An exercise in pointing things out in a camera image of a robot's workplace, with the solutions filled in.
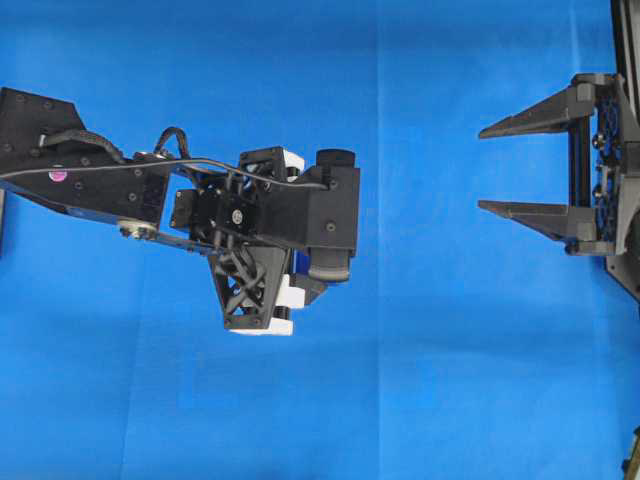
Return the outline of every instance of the bolt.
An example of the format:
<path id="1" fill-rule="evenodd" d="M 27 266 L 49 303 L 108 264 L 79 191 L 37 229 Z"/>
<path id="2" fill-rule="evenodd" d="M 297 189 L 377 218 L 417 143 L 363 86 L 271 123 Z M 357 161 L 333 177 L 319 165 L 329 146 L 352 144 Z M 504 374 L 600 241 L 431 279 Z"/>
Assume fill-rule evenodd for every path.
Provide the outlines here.
<path id="1" fill-rule="evenodd" d="M 596 148 L 598 150 L 602 150 L 604 148 L 604 146 L 606 145 L 606 140 L 605 140 L 605 136 L 602 132 L 598 132 L 593 136 L 593 140 L 591 140 L 591 144 L 593 145 L 593 148 Z"/>
<path id="2" fill-rule="evenodd" d="M 240 210 L 234 210 L 231 214 L 231 221 L 236 225 L 240 225 L 242 223 L 242 212 Z"/>

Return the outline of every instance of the blue fabric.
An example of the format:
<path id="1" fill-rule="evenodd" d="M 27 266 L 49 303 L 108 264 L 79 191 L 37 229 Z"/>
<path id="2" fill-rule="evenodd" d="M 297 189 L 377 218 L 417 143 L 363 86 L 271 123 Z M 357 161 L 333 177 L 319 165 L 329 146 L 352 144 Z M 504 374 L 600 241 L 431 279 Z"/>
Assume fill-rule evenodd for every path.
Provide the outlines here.
<path id="1" fill-rule="evenodd" d="M 362 194 L 352 279 L 291 338 L 225 333 L 202 258 L 11 196 L 0 479 L 618 478 L 637 305 L 476 207 L 566 201 L 565 138 L 476 136 L 615 69 L 607 3 L 1 1 L 0 85 L 127 154 L 348 148 Z"/>

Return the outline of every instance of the pink sticker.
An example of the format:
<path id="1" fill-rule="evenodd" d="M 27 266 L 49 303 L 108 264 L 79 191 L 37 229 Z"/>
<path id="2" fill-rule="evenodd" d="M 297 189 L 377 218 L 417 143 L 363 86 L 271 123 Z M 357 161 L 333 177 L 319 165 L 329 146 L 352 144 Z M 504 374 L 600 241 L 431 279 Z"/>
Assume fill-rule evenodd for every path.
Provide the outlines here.
<path id="1" fill-rule="evenodd" d="M 64 182 L 67 178 L 67 172 L 63 170 L 57 170 L 55 172 L 49 172 L 49 178 L 56 183 Z"/>

